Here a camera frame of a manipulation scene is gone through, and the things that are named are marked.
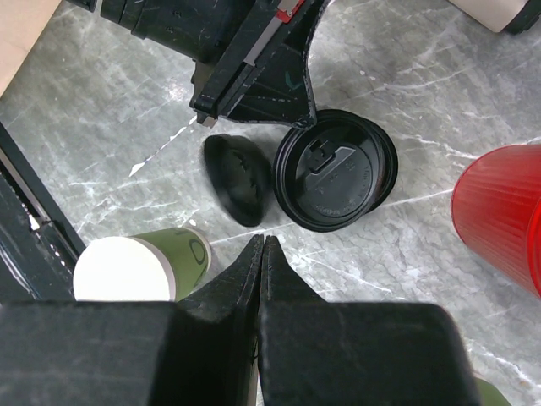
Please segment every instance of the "marble countertop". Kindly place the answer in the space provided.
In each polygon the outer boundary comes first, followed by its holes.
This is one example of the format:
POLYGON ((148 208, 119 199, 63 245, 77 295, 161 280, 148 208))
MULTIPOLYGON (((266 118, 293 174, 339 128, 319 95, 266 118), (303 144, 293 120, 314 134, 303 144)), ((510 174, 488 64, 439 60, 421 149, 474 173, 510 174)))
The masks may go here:
POLYGON ((317 104, 383 127, 400 172, 381 208, 330 234, 301 229, 277 204, 259 228, 232 221, 205 180, 203 139, 246 135, 272 158, 287 128, 189 125, 189 58, 65 2, 0 100, 0 120, 86 242, 191 224, 214 250, 209 280, 252 234, 275 234, 327 300, 442 305, 473 368, 513 405, 539 406, 541 301, 468 251, 449 204, 476 157, 541 140, 540 60, 541 24, 511 37, 445 0, 335 1, 309 60, 317 104))

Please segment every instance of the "red plastic part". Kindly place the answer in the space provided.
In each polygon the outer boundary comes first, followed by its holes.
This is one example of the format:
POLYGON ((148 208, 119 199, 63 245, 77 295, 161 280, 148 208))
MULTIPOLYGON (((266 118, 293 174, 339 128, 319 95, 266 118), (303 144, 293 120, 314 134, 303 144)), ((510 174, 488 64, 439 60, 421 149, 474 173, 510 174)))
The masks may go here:
POLYGON ((541 298, 541 145, 481 156, 458 180, 451 215, 464 244, 541 298))
POLYGON ((304 0, 298 0, 298 3, 295 6, 295 8, 292 10, 291 15, 287 15, 285 11, 278 10, 278 13, 276 13, 276 17, 279 20, 281 20, 282 23, 287 24, 289 21, 291 21, 293 16, 297 13, 298 8, 301 7, 303 3, 304 3, 304 0))

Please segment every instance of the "brown cardboard box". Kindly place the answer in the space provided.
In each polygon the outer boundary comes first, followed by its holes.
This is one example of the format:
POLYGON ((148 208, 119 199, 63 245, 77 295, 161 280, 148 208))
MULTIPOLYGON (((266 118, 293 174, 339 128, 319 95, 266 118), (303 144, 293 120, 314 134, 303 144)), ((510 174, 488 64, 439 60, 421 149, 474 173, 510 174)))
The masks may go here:
POLYGON ((61 0, 0 0, 0 96, 61 0))

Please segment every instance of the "green paper cup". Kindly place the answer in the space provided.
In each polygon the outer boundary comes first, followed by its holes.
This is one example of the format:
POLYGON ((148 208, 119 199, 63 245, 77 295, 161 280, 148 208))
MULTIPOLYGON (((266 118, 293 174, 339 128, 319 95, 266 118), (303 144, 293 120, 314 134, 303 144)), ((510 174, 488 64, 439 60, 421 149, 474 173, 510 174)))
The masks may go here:
POLYGON ((74 270, 77 300, 179 301, 210 266, 210 246, 188 228, 92 242, 74 270))

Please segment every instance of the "red cylinder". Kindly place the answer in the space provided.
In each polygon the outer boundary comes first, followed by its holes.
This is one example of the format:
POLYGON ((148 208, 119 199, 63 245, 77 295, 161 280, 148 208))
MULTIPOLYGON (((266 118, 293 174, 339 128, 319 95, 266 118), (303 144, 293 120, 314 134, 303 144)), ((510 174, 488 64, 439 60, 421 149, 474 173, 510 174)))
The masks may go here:
POLYGON ((465 245, 541 298, 541 145, 481 156, 458 179, 451 215, 465 245))

